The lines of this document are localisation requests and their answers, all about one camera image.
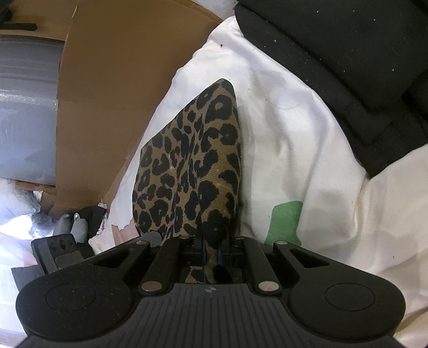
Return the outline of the white patterned bed sheet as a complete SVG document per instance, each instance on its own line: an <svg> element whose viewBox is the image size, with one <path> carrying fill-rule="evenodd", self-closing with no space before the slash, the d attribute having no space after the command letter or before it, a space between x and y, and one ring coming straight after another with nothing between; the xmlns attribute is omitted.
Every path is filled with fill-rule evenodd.
<svg viewBox="0 0 428 348"><path fill-rule="evenodd" d="M396 339L426 347L427 147L368 178L319 95L252 45L235 17L177 71L142 141L221 78L234 87L242 126L239 233L391 281L406 300Z"/></svg>

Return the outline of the black fabric cushion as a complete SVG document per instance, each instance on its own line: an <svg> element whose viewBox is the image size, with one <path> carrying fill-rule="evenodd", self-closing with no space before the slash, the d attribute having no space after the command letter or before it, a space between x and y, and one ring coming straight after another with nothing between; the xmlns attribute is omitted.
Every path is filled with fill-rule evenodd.
<svg viewBox="0 0 428 348"><path fill-rule="evenodd" d="M427 143L426 1L239 1L234 13L322 98L370 176Z"/></svg>

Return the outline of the brown cardboard sheet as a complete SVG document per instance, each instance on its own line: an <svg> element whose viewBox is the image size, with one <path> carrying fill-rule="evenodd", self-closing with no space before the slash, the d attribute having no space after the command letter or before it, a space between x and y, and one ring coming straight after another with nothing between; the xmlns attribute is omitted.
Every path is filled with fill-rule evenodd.
<svg viewBox="0 0 428 348"><path fill-rule="evenodd" d="M111 202L175 72L219 24L196 1L2 1L1 36L64 43L57 83L54 216Z"/></svg>

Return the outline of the grey metal cabinet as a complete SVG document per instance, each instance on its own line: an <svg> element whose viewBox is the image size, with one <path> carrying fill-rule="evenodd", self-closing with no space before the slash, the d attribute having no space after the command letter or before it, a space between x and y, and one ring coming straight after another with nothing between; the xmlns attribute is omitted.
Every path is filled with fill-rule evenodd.
<svg viewBox="0 0 428 348"><path fill-rule="evenodd" d="M56 183L57 83L64 43L1 36L1 177Z"/></svg>

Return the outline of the leopard print garment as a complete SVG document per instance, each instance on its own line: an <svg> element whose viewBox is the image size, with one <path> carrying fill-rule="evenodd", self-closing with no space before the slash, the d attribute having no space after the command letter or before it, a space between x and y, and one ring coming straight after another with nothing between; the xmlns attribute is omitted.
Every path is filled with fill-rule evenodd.
<svg viewBox="0 0 428 348"><path fill-rule="evenodd" d="M143 145L132 190L139 235L205 236L206 265L191 266L189 283L229 283L217 250L236 232L242 132L234 87L219 79Z"/></svg>

